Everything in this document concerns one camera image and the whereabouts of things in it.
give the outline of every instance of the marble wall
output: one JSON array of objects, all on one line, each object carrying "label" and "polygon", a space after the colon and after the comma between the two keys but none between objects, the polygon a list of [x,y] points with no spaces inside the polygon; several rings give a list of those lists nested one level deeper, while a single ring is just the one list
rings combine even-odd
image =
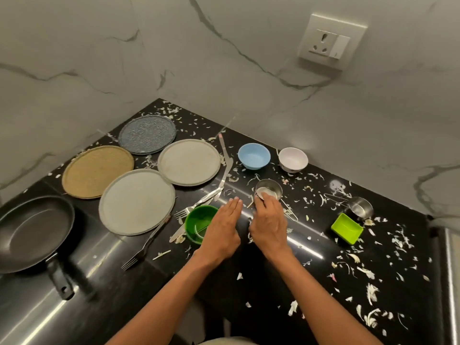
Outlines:
[{"label": "marble wall", "polygon": [[[409,207],[460,215],[460,0],[132,0],[159,94]],[[311,13],[368,25],[338,73]]]},{"label": "marble wall", "polygon": [[[414,209],[460,215],[460,0],[0,5],[3,200],[162,97]],[[296,58],[313,12],[368,25],[343,73]]]},{"label": "marble wall", "polygon": [[130,0],[0,0],[0,196],[157,98]]}]

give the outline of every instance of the cutlery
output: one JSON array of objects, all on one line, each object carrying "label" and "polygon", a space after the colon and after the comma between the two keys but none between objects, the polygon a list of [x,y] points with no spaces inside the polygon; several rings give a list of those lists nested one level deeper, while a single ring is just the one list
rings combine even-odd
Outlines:
[{"label": "cutlery", "polygon": [[[224,188],[225,180],[227,178],[227,175],[230,172],[231,168],[233,167],[233,158],[229,157],[229,154],[227,153],[227,148],[225,147],[224,137],[222,136],[222,133],[219,133],[219,141],[220,141],[220,145],[222,147],[222,152],[224,154],[225,163],[227,164],[227,167],[225,168],[224,176],[222,177],[222,180],[220,181],[220,184],[219,184],[220,188]],[[219,197],[220,197],[221,193],[222,193],[222,191],[220,191],[214,197],[214,201],[219,200]]]},{"label": "cutlery", "polygon": [[153,239],[155,238],[155,235],[157,234],[158,231],[164,226],[165,223],[168,222],[168,220],[171,218],[171,214],[169,214],[164,220],[162,220],[155,230],[153,230],[152,234],[149,236],[149,239],[147,242],[144,244],[142,249],[137,252],[131,259],[129,259],[121,268],[126,271],[129,268],[133,267],[135,264],[137,264],[139,261],[143,260],[147,254],[147,250],[149,249],[150,244],[153,242]]},{"label": "cutlery", "polygon": [[[204,205],[204,206],[209,205],[211,203],[211,201],[212,201],[212,199],[206,201],[202,205]],[[182,236],[182,235],[185,235],[185,224],[181,225],[181,227],[170,237],[169,243],[173,243],[174,241],[176,241],[176,239],[179,236]]]},{"label": "cutlery", "polygon": [[211,191],[209,194],[207,194],[206,196],[202,197],[193,206],[184,208],[181,211],[179,211],[176,214],[174,214],[174,218],[179,220],[180,218],[183,218],[184,216],[186,217],[196,206],[202,204],[203,202],[206,202],[207,200],[209,200],[210,198],[212,198],[214,195],[216,195],[218,192],[220,192],[222,190],[223,190],[223,188],[217,188],[217,189]]}]

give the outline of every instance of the black frying pan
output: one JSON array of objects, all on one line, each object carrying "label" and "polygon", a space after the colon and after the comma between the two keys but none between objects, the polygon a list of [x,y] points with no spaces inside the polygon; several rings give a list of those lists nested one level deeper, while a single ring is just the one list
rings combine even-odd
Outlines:
[{"label": "black frying pan", "polygon": [[56,249],[72,229],[75,210],[59,196],[43,196],[13,208],[0,218],[0,273],[27,269],[43,260],[62,299],[74,295]]}]

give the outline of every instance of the hand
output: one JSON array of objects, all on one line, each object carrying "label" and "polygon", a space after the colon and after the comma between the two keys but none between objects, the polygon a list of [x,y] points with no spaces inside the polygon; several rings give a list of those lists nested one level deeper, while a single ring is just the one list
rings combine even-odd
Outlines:
[{"label": "hand", "polygon": [[242,209],[242,200],[238,197],[229,199],[226,205],[219,208],[207,227],[203,243],[196,252],[210,259],[215,266],[230,258],[241,243],[235,225]]},{"label": "hand", "polygon": [[249,227],[254,243],[265,257],[272,261],[283,252],[291,252],[287,245],[287,221],[284,218],[281,204],[266,193],[262,193],[264,201],[258,196],[254,198],[256,213]]}]

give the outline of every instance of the green bowl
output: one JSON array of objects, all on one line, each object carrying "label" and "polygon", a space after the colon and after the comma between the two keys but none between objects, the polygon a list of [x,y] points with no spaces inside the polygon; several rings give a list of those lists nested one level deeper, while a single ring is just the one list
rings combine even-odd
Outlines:
[{"label": "green bowl", "polygon": [[347,214],[341,213],[331,226],[332,231],[353,245],[358,241],[364,230],[362,226],[352,220]]},{"label": "green bowl", "polygon": [[206,233],[207,226],[217,213],[213,206],[199,206],[187,215],[185,220],[185,233],[190,241],[201,244]]}]

